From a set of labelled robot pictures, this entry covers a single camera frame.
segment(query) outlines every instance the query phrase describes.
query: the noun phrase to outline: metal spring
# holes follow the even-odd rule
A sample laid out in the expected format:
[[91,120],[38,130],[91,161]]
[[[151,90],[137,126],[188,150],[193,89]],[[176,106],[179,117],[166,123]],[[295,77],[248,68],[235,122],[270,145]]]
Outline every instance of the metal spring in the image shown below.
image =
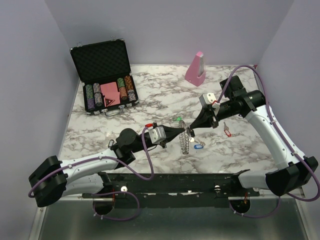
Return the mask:
[[[179,128],[187,130],[187,125],[183,120],[179,121]],[[179,140],[182,154],[187,155],[189,153],[189,136],[187,131],[184,131],[179,135]]]

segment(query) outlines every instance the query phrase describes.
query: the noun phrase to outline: poker chip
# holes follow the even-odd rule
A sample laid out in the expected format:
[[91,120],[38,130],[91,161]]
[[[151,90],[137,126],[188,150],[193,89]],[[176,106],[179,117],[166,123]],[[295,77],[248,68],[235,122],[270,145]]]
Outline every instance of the poker chip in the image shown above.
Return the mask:
[[88,111],[92,111],[95,109],[95,100],[93,98],[87,99],[86,103],[87,103]]
[[117,79],[117,83],[118,83],[119,90],[120,90],[120,88],[124,88],[126,86],[124,79],[121,77]]
[[94,93],[101,93],[100,84],[99,83],[94,83],[92,86],[93,86],[93,92]]
[[94,94],[94,102],[97,107],[101,107],[103,105],[101,92],[96,92]]
[[94,90],[92,88],[92,85],[88,84],[85,86],[85,93],[86,93],[86,99],[94,98]]
[[128,97],[129,97],[129,101],[137,100],[134,90],[128,90]]
[[134,89],[134,86],[133,86],[133,83],[132,83],[132,80],[131,80],[130,76],[126,76],[124,78],[124,82],[125,82],[125,88],[127,90],[133,90]]
[[120,92],[120,98],[122,101],[125,101],[128,99],[127,91],[124,86],[119,88],[119,92]]

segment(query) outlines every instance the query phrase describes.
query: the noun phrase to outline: black metal base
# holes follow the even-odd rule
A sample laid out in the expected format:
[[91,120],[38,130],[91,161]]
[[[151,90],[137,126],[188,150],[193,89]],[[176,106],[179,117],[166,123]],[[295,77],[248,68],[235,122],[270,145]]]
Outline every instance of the black metal base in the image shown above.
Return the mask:
[[[120,191],[126,186],[128,192],[136,195],[141,208],[228,208],[228,197],[244,197],[245,193],[250,197],[259,196],[252,188],[235,188],[233,173],[155,174],[152,181],[142,180],[131,173],[107,175],[101,172],[99,175],[105,182],[100,194]],[[82,197],[92,198],[91,194],[85,193]],[[101,215],[109,213],[111,206],[116,209],[137,207],[136,201],[127,194],[115,195],[114,201],[94,201],[93,204]]]

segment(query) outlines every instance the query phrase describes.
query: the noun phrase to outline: pink metronome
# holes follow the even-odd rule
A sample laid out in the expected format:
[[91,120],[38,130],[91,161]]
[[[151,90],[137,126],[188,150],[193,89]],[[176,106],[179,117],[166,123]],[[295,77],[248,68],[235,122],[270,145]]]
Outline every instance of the pink metronome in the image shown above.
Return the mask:
[[206,71],[203,52],[199,51],[195,55],[191,65],[185,73],[184,79],[197,87],[205,81]]

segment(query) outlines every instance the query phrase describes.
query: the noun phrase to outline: metal floor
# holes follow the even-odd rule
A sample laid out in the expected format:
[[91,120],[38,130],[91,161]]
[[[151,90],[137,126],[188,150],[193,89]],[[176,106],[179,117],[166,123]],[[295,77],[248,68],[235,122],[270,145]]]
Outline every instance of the metal floor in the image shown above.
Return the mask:
[[[248,214],[266,214],[276,199],[251,200]],[[129,216],[127,209],[113,217]],[[285,198],[268,218],[250,219],[228,208],[142,209],[134,220],[117,222],[93,216],[91,201],[58,201],[47,207],[41,240],[307,240],[296,201]]]

